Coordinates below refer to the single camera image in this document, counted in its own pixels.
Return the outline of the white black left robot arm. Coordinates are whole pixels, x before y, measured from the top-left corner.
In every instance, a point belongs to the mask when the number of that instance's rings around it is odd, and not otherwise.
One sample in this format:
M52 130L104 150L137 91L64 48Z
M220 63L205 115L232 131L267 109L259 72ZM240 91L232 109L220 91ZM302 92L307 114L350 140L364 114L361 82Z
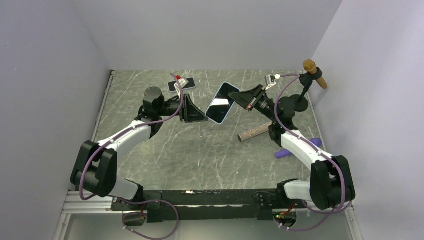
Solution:
M166 120L179 117L183 123L208 121L207 116L194 105L189 94L168 100L158 87L150 87L144 93L137 117L125 129L104 140L85 141L78 152L70 175L70 182L79 189L98 197L124 199L131 210L144 203L142 185L118 177L118 160L129 154L137 145L154 137Z

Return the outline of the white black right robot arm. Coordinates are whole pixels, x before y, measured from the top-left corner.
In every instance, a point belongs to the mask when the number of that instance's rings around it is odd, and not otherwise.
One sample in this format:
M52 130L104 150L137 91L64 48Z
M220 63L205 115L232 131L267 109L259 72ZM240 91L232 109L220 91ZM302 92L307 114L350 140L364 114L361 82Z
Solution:
M295 101L281 97L274 102L259 84L254 89L229 93L242 108L256 109L272 120L269 136L278 146L291 152L310 171L310 180L290 179L278 183L276 203L288 208L295 200L312 202L319 210L342 207L356 198L348 160L321 150L294 126Z

